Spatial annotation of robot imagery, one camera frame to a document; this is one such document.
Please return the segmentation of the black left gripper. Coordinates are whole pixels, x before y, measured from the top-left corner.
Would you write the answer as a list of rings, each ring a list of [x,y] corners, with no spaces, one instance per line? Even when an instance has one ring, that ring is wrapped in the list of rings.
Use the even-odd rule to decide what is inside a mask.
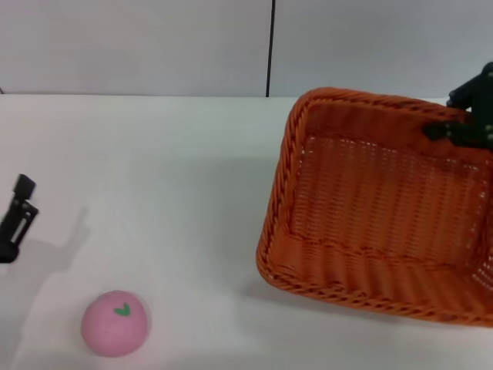
[[[18,246],[26,235],[39,210],[30,204],[36,183],[25,174],[19,174],[13,197],[1,223],[0,258],[10,264],[18,257]]]

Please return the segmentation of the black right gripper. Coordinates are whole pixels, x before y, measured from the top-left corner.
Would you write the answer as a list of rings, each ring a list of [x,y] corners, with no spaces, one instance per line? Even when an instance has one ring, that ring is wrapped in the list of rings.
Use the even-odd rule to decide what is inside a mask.
[[[473,110],[473,124],[481,145],[492,148],[492,62],[485,65],[479,76],[449,92],[448,107]],[[431,141],[476,140],[469,125],[454,120],[425,123],[423,134]]]

